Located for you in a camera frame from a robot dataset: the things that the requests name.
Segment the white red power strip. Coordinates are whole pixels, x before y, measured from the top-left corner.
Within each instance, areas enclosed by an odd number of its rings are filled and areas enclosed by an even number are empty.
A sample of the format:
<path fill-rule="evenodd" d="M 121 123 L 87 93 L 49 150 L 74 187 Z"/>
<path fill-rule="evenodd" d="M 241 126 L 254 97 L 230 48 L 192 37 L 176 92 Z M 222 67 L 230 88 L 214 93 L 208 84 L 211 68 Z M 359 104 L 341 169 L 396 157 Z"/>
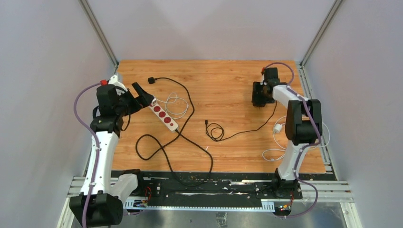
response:
<path fill-rule="evenodd" d="M 149 108 L 171 132 L 179 129 L 177 122 L 158 103 L 154 106 L 149 106 Z"/>

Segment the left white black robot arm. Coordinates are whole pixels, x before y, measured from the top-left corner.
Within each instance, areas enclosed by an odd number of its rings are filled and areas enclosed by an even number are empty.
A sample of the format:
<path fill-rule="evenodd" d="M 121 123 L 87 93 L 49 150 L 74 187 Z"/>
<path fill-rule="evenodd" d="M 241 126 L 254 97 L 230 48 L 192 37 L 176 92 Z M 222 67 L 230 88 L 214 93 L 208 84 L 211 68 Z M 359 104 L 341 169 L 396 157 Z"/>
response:
<path fill-rule="evenodd" d="M 121 223 L 124 203 L 130 194 L 141 196 L 145 182 L 138 179 L 139 171 L 128 171 L 111 183 L 113 156 L 122 131 L 123 117 L 149 107 L 154 96 L 134 82 L 138 97 L 118 83 L 102 80 L 81 91 L 75 98 L 73 110 L 76 119 L 91 133 L 91 153 L 88 172 L 78 196 L 71 198 L 69 207 L 84 228 L 107 227 Z M 77 113 L 81 95 L 96 88 L 99 116 L 90 125 Z"/>

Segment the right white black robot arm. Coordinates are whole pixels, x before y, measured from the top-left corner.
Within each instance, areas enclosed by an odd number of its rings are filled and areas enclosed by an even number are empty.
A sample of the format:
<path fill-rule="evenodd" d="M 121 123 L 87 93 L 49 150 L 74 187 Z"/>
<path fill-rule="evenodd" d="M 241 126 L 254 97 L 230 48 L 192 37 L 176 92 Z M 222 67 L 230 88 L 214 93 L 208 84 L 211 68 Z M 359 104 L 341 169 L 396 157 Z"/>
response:
<path fill-rule="evenodd" d="M 308 147 L 321 142 L 321 103 L 298 94 L 289 84 L 281 82 L 275 67 L 265 67 L 261 74 L 262 81 L 253 83 L 253 106 L 264 107 L 279 102 L 287 109 L 285 133 L 288 145 L 271 182 L 272 194 L 281 199 L 297 188 L 298 172 Z"/>

